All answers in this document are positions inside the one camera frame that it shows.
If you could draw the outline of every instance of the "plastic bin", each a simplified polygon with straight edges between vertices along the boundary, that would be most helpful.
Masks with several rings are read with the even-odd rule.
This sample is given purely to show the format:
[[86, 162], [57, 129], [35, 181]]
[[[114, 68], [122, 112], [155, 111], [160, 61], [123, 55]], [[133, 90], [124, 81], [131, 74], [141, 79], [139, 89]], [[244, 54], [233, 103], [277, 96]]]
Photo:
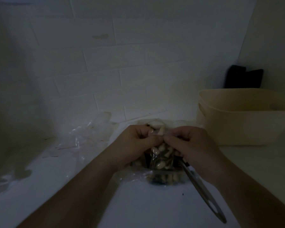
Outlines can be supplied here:
[[285, 96], [266, 89], [199, 93], [197, 121], [218, 145], [266, 145], [285, 129]]

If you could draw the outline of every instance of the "metal utensil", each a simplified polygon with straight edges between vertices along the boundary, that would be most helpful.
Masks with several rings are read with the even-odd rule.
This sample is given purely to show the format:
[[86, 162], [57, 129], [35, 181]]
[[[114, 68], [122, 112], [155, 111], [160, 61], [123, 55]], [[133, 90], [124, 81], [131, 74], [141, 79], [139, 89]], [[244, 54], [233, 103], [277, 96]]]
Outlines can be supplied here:
[[226, 223], [227, 220], [226, 220], [226, 217], [223, 211], [221, 210], [221, 208], [219, 207], [219, 205], [217, 204], [217, 202], [215, 201], [211, 193], [208, 191], [206, 186], [203, 184], [203, 182], [186, 167], [182, 159], [179, 159], [178, 162], [179, 162], [179, 165], [182, 167], [182, 169], [187, 174], [187, 176], [189, 177], [190, 181], [192, 182], [192, 184], [194, 185], [194, 187], [196, 188], [200, 196], [203, 198], [205, 203], [208, 205], [210, 210], [218, 217], [218, 219], [220, 219], [223, 223]]

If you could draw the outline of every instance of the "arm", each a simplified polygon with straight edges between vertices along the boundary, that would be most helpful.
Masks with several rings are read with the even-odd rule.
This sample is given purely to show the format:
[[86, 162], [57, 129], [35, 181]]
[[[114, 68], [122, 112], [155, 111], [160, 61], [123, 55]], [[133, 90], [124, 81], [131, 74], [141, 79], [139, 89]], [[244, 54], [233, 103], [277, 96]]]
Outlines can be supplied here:
[[164, 136], [198, 174], [221, 193], [241, 227], [285, 227], [285, 205], [241, 171], [201, 128], [182, 126]]
[[162, 143], [147, 126], [129, 126], [100, 155], [18, 227], [90, 227], [112, 175]]

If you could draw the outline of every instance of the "wall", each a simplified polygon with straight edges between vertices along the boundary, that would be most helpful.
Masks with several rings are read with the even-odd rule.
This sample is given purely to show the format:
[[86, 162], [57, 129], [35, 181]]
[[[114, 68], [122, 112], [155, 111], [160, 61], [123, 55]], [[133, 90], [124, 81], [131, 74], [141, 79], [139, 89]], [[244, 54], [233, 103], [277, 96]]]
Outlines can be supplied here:
[[221, 87], [237, 61], [255, 2], [0, 4], [6, 140], [23, 145], [61, 135], [98, 111], [117, 122], [180, 109], [194, 119], [197, 91]]
[[239, 65], [264, 69], [262, 87], [285, 94], [285, 0], [258, 0]]

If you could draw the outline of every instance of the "hand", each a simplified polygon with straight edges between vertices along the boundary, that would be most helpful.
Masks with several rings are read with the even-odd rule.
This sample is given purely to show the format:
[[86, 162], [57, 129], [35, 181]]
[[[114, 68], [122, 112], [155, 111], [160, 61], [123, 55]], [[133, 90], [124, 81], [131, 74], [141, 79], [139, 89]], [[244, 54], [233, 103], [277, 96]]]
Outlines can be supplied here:
[[203, 179], [215, 185], [224, 166], [230, 161], [209, 137], [206, 130], [193, 126], [181, 126], [172, 129], [171, 132], [175, 136], [164, 135], [165, 142], [178, 150]]
[[116, 169], [125, 168], [130, 162], [139, 158], [144, 151], [163, 142], [162, 136], [148, 136], [152, 129], [148, 126], [128, 126], [116, 140], [108, 146], [103, 154]]

